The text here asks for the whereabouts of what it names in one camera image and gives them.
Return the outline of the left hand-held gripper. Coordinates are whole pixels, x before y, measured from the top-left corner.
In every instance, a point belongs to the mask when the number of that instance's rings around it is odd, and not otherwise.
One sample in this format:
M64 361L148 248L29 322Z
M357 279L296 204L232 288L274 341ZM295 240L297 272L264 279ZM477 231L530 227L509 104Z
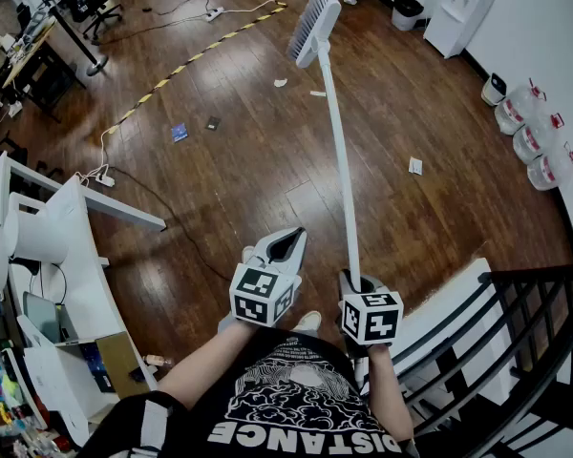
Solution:
M303 227L259 240L247 263L240 262L229 287L230 307L239 320L274 326L294 304L308 241Z

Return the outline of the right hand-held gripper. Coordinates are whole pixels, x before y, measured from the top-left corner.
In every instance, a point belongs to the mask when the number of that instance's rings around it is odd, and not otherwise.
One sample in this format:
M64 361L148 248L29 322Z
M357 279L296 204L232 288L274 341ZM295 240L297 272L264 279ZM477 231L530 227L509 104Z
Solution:
M354 289L350 270L339 272L338 328L349 357L366 357L372 345L391 345L403 318L404 304L397 292L378 279L363 278L362 292Z

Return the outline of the white broom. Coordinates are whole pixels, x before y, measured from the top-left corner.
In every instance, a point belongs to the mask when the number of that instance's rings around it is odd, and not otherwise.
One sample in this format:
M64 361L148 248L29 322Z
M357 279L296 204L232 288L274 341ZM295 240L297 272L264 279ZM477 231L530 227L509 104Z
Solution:
M343 124L329 61L329 36L340 11L341 4L339 0L309 0L291 36L286 53L301 69L308 67L315 60L320 64L329 105L330 124L340 176L350 279L354 289L359 294L362 289L362 282L350 168Z

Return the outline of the person's right forearm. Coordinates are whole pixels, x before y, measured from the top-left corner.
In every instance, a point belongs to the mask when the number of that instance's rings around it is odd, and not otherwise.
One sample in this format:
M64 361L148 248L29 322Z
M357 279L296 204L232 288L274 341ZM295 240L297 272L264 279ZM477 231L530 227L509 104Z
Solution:
M413 439L413 421L399 389L389 348L375 344L368 348L368 355L371 413L397 442Z

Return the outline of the person's white right shoe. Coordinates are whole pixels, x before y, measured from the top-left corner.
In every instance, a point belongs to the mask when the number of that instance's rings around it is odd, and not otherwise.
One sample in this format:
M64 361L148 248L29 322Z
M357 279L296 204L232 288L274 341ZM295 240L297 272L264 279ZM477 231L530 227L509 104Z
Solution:
M292 331L317 338L321 322L321 314L318 311L310 311L300 319L296 326L292 328Z

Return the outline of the person's black printed t-shirt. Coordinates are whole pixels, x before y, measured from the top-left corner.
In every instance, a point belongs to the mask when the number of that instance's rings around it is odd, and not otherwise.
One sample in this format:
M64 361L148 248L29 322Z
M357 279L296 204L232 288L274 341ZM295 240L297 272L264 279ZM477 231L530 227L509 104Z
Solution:
M77 458L418 458L371 413L333 344L257 330L187 409L159 389L118 402Z

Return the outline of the black stair railing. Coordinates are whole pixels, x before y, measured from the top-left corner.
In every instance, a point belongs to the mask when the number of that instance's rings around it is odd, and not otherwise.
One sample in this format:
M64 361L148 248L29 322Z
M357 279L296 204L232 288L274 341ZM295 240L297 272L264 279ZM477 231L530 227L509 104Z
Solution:
M523 458L573 431L573 264L474 262L405 318L393 363L434 454Z

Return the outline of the brown cardboard box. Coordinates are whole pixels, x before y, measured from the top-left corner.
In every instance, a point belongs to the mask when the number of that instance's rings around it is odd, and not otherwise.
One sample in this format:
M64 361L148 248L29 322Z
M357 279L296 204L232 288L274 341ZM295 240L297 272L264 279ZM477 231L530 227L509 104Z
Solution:
M119 398L149 391L130 338L120 332L95 340L111 386Z

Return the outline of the white curved desk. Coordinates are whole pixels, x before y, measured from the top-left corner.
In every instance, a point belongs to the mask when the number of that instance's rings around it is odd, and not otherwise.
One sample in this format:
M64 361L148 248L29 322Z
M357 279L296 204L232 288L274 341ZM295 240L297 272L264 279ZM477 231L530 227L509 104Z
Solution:
M40 262L33 286L42 298L66 306L78 338L65 343L48 340L23 312L23 294L27 291L15 270L10 271L11 286L20 311L17 322L30 343L23 359L34 390L47 410L60 414L70 437L82 447L122 399L111 386L96 339L126 332L149 390L156 388L157 381L118 312L82 195L67 182L56 193L56 199L45 203L50 218L63 229L69 250L60 264Z

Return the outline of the grey laptop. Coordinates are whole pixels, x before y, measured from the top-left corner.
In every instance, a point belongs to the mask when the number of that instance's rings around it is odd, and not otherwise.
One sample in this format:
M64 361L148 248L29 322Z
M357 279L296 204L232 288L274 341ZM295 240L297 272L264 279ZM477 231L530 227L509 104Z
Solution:
M23 312L52 343L65 343L78 338L64 304L54 303L30 292L25 292L23 294Z

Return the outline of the black pole stand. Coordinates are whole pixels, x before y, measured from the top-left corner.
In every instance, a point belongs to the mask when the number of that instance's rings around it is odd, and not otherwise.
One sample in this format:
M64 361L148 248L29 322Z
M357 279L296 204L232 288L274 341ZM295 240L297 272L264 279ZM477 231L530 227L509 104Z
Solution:
M73 42L78 46L78 48L83 52L83 54L90 61L90 65L87 68L86 74L88 76L94 76L103 71L103 68L108 62L108 57L106 55L100 54L95 56L87 48L87 46L78 38L77 34L74 32L73 28L66 22L63 16L59 13L58 9L50 2L50 0L41 0L42 3L49 7L49 14L52 15L62 29L70 36Z

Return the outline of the white bin with black liner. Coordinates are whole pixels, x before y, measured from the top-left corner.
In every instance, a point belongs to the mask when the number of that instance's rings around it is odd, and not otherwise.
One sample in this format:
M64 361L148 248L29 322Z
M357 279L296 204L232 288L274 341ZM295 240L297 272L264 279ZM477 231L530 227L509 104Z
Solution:
M417 0L393 0L392 23L400 31L410 31L423 11Z

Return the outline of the white water dispenser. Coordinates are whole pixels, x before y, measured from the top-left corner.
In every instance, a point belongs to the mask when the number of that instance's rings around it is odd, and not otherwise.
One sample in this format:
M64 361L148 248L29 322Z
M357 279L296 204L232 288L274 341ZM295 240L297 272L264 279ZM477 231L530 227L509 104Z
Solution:
M495 0L438 0L424 32L445 59L459 55L468 45Z

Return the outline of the wooden top desk black legs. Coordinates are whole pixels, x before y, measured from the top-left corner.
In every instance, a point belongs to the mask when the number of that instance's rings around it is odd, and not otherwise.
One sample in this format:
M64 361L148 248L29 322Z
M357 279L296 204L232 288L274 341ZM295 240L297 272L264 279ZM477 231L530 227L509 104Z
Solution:
M82 89L86 87L77 77L76 69L68 65L49 43L54 27L55 19L46 18L37 27L35 36L24 33L15 42L2 90L28 99L44 115L60 124L61 120L53 114L57 102L73 84Z

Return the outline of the white frame table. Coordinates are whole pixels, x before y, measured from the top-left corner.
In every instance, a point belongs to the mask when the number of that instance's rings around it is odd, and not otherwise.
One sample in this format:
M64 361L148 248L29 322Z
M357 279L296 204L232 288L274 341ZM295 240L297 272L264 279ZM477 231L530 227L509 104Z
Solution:
M0 154L0 225L4 223L9 206L9 195L11 192L11 178L20 177L29 180L32 185L40 186L53 193L51 200L57 198L57 191L63 187L57 181L49 179L33 169L8 157L6 152ZM146 226L156 231L166 229L163 219L155 217L146 212L140 211L130 205L103 195L95 190L82 186L76 177L71 177L67 185L72 184L78 189L84 199L87 208L100 213L110 215L117 219L127 220Z

